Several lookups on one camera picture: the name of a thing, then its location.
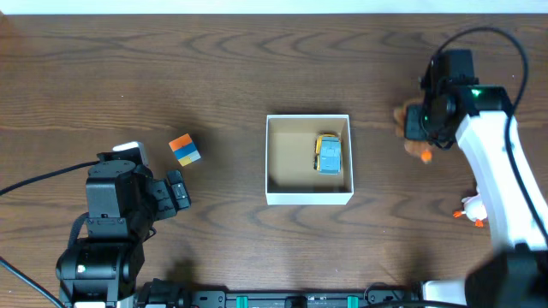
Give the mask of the multicolour puzzle cube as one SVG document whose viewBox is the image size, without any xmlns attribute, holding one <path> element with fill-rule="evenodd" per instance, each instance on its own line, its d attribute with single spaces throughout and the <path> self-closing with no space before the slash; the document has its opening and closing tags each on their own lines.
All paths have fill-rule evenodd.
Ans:
<svg viewBox="0 0 548 308">
<path fill-rule="evenodd" d="M 182 167 L 201 159 L 196 144 L 188 133 L 170 141 L 169 147 Z"/>
</svg>

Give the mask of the brown plush toy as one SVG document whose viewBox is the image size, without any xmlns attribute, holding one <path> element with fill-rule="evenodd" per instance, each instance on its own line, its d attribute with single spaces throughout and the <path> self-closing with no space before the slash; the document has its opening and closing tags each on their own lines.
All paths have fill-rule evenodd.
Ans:
<svg viewBox="0 0 548 308">
<path fill-rule="evenodd" d="M 424 164 L 429 164 L 433 159 L 433 146 L 424 141 L 420 134 L 414 135 L 414 132 L 407 131 L 406 119 L 408 106 L 421 104 L 421 98 L 411 98 L 394 108 L 393 118 L 396 124 L 395 133 L 399 138 L 403 138 L 404 150 L 412 157 L 418 158 Z"/>
</svg>

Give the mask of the pink white duck toy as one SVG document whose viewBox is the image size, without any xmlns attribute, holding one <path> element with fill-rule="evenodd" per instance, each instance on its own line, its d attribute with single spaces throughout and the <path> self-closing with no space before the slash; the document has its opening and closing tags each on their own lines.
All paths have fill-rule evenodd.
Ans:
<svg viewBox="0 0 548 308">
<path fill-rule="evenodd" d="M 454 218 L 466 216 L 474 223 L 476 228 L 483 228 L 487 219 L 487 211 L 479 188 L 476 188 L 476 194 L 471 197 L 465 197 L 461 200 L 462 209 L 453 212 Z"/>
</svg>

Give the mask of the yellow grey toy truck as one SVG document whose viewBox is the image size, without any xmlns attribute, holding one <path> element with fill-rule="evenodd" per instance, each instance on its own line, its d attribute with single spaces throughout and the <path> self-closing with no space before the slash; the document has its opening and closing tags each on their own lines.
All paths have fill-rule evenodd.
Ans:
<svg viewBox="0 0 548 308">
<path fill-rule="evenodd" d="M 342 143 L 335 135 L 320 134 L 315 141 L 314 169 L 321 175 L 338 175 L 342 168 Z"/>
</svg>

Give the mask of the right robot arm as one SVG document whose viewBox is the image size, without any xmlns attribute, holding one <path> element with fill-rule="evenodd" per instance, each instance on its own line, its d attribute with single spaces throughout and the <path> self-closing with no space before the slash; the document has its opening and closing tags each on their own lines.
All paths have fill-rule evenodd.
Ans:
<svg viewBox="0 0 548 308">
<path fill-rule="evenodd" d="M 421 104 L 395 109 L 406 149 L 422 156 L 457 144 L 474 173 L 482 204 L 470 218 L 487 220 L 494 255 L 462 279 L 420 286 L 424 307 L 545 307 L 547 203 L 521 148 L 512 104 L 501 86 L 451 86 Z"/>
</svg>

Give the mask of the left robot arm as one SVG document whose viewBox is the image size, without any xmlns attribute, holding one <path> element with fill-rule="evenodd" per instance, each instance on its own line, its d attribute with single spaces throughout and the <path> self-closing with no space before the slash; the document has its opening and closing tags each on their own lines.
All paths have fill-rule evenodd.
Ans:
<svg viewBox="0 0 548 308">
<path fill-rule="evenodd" d="M 86 195 L 88 236 L 71 243 L 57 261 L 60 300 L 67 307 L 115 307 L 135 291 L 153 223 L 189 208 L 189 196 L 180 171 L 156 180 L 149 168 L 128 160 L 90 168 Z"/>
</svg>

